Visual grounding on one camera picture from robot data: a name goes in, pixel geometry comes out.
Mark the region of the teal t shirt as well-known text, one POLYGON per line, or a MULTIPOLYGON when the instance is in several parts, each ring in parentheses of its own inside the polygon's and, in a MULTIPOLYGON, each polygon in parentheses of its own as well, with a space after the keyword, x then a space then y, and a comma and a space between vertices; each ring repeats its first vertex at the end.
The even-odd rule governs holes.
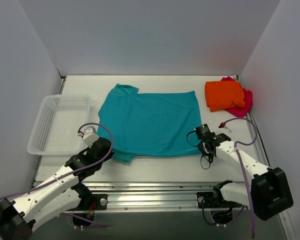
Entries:
POLYGON ((174 158, 198 155, 194 128, 201 125, 194 91, 140 93, 131 85, 117 84, 99 112, 99 137, 114 139, 114 158, 174 158))

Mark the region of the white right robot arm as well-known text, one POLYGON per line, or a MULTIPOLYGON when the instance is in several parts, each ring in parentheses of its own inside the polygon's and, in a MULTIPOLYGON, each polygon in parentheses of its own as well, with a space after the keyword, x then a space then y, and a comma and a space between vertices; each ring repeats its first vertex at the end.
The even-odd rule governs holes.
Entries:
POLYGON ((270 168, 239 148, 237 141, 224 133, 211 132, 207 124, 194 130, 199 144, 197 148, 209 161, 219 158, 242 174, 245 183, 238 184, 225 180, 213 187, 212 200, 217 206, 237 203, 249 206, 253 213, 266 221, 291 208, 293 197, 285 172, 270 168))

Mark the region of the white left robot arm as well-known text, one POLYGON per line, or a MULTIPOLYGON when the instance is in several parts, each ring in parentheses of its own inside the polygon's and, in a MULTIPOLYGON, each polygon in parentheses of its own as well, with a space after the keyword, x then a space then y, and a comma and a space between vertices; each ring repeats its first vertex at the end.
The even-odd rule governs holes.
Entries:
POLYGON ((113 144, 99 138, 92 146, 73 155, 50 178, 30 192, 0 201, 0 237, 28 240, 42 224, 72 209, 85 210, 97 200, 82 181, 101 169, 114 154, 113 144))

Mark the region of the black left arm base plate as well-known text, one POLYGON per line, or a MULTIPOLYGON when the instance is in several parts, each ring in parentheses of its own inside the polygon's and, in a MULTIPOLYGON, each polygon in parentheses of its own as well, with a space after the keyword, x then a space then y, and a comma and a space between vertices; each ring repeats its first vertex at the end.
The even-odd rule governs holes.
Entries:
POLYGON ((103 211, 107 209, 107 194, 81 194, 79 199, 78 206, 70 208, 70 211, 103 211))

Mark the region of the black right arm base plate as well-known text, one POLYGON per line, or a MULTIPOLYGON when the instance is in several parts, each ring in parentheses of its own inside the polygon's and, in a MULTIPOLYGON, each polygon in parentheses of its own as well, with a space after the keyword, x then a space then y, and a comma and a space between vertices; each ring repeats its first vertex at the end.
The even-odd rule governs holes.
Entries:
POLYGON ((214 198, 212 191, 201 191, 196 193, 197 206, 199 209, 217 209, 217 208, 240 208, 242 205, 236 202, 220 202, 214 198))

